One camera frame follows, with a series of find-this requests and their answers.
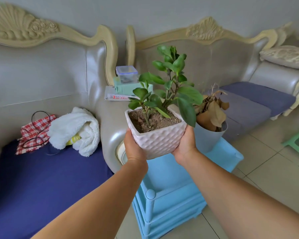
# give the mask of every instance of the red checkered bag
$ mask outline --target red checkered bag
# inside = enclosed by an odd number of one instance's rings
[[[22,126],[22,137],[19,139],[16,155],[37,150],[47,144],[50,138],[47,135],[47,131],[49,130],[51,121],[55,119],[56,116],[51,115]]]

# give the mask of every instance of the hand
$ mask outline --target hand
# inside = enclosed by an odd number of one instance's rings
[[[191,154],[199,152],[196,148],[194,128],[187,125],[185,133],[180,140],[178,147],[172,152],[176,162],[184,166],[186,159],[191,157]]]
[[[137,161],[140,164],[147,165],[146,153],[140,148],[137,143],[134,141],[131,129],[127,129],[124,138],[125,153],[128,157],[128,161]]]

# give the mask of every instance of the dark blue seat cover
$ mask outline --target dark blue seat cover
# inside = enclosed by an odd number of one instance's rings
[[[50,156],[48,145],[15,155],[17,144],[6,145],[0,156],[0,239],[32,237],[113,175],[101,143],[90,157],[72,146]]]
[[[283,113],[296,101],[293,95],[251,82],[236,82],[220,88],[270,108],[271,117]]]

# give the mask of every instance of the throw pillow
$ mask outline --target throw pillow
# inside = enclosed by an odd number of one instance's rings
[[[260,60],[299,69],[299,47],[286,45],[266,49],[260,52]]]

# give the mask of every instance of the white ceramic pot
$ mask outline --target white ceramic pot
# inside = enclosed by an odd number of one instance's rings
[[[221,132],[212,132],[201,127],[198,123],[196,123],[194,132],[197,149],[201,153],[207,153],[213,150],[214,146],[216,145],[216,143],[218,143],[219,139],[223,136],[224,132],[226,132],[227,128],[228,125],[226,121],[222,123]]]
[[[132,131],[134,140],[141,148],[145,150],[148,160],[169,154],[174,151],[179,145],[180,139],[185,132],[187,124],[179,114],[178,107],[171,105],[168,107],[168,110],[172,112],[174,116],[179,118],[181,122],[172,126],[145,133],[139,133],[134,127],[131,119],[128,116],[128,113],[132,110],[128,109],[125,111],[128,127]]]

